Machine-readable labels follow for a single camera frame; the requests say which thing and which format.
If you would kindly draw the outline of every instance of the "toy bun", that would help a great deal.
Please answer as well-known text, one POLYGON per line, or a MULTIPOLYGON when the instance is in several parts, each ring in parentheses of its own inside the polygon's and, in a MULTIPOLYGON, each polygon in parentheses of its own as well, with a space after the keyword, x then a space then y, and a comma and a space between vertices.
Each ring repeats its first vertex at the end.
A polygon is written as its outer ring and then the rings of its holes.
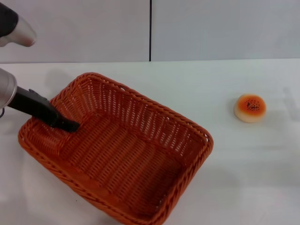
POLYGON ((235 104, 234 114, 241 121, 256 123, 266 114, 267 106, 264 100, 252 94, 242 95, 235 104))

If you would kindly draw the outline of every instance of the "white tabletop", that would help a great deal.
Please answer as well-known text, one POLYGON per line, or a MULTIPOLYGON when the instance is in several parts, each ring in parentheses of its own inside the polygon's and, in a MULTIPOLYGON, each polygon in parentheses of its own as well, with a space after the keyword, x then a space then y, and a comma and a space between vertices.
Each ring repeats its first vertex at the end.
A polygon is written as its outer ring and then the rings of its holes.
MULTIPOLYGON (((166 225, 298 225, 300 60, 0 64, 19 86, 52 98, 76 76, 98 72, 183 114, 215 141, 166 225), (262 96, 263 121, 234 117, 241 94, 262 96)), ((0 119, 1 225, 117 225, 59 181, 17 141, 29 118, 0 119)))

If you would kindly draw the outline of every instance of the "basket rim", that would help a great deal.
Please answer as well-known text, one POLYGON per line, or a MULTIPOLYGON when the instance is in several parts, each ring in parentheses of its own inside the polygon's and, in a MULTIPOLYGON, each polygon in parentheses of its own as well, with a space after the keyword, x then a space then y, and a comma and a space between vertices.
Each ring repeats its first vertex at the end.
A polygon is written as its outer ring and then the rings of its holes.
MULTIPOLYGON (((199 136, 203 140, 203 148, 202 151, 199 151, 199 154, 197 154, 197 157, 191 162, 189 167, 186 167, 184 173, 181 174, 181 176, 177 179, 177 182, 174 183, 174 186, 170 189, 170 192, 168 196, 166 197, 165 201, 163 204, 160 206, 159 211, 157 211, 152 218, 149 220, 142 220, 138 218, 134 218, 133 216, 121 211, 121 210, 115 210, 113 206, 110 206, 107 204, 107 202, 99 199, 95 194, 90 192, 87 189, 87 193, 89 193, 91 196, 96 198, 98 202, 105 202, 104 205, 107 207, 110 207, 110 210, 113 210, 115 213, 118 213, 121 215, 121 217, 125 218, 126 220, 133 222, 133 223, 138 223, 138 224, 156 224, 158 221, 165 220, 168 215, 171 213, 171 210, 175 206, 176 202, 179 199, 179 196, 183 193, 193 176, 195 175, 195 172, 197 169, 202 165, 204 160, 207 158, 207 156, 211 153, 212 147, 213 147, 213 139, 210 135, 210 133, 204 129, 203 127, 197 125, 193 121, 187 119, 186 117, 182 116, 181 114, 173 111, 172 109, 163 106, 148 97, 141 95, 137 91, 129 88, 128 86, 118 83, 110 78, 107 78, 101 74, 94 73, 94 72, 87 72, 84 73, 80 76, 78 76, 76 79, 74 79, 66 88, 64 88, 57 96, 55 96, 50 102, 52 104, 59 104, 61 101, 63 101, 65 98, 68 97, 69 94, 72 94, 73 91, 75 91, 75 87, 82 82, 87 82, 88 79, 100 79, 101 81, 105 82, 107 85, 111 86, 112 88, 118 88, 119 91, 124 92, 124 94, 132 96, 134 100, 143 102, 147 104, 149 107, 152 107, 156 111, 159 111, 161 113, 166 113, 167 116, 171 119, 174 119, 175 121, 179 122, 181 125, 187 127, 188 129, 192 130, 195 135, 199 136)), ((49 159, 46 155, 44 155, 40 150, 38 150, 28 139, 26 139, 28 130, 33 128, 36 123, 38 123, 38 120, 35 120, 34 118, 29 119, 21 128, 19 132, 19 142, 20 144, 27 150, 30 150, 32 152, 35 152, 36 154, 39 155, 39 157, 43 157, 48 159, 48 163, 52 166, 58 166, 55 162, 52 162, 51 159, 49 159)), ((67 174, 69 179, 74 182, 78 183, 78 181, 74 180, 72 176, 67 174)))

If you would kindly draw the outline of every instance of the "white wall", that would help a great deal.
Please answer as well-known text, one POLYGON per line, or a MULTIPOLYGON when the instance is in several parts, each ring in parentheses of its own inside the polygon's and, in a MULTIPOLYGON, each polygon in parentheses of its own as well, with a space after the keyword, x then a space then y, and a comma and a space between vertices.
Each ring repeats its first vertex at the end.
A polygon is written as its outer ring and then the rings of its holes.
POLYGON ((8 44, 0 62, 147 61, 149 0, 1 0, 38 40, 8 44))
MULTIPOLYGON (((148 61, 150 0, 2 0, 37 43, 3 62, 148 61)), ((153 0, 152 60, 300 58, 299 0, 153 0)))
POLYGON ((299 0, 154 0, 155 60, 300 58, 299 0))

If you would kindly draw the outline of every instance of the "woven basket bottom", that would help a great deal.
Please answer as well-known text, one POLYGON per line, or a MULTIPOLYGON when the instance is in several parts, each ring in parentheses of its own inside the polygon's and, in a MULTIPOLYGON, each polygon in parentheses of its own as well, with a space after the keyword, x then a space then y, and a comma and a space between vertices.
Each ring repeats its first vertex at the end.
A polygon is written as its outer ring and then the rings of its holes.
POLYGON ((100 113, 81 124, 56 156, 47 155, 58 164, 70 165, 78 177, 87 176, 100 192, 106 190, 104 200, 110 204, 145 219, 159 210, 183 170, 166 149, 100 113))

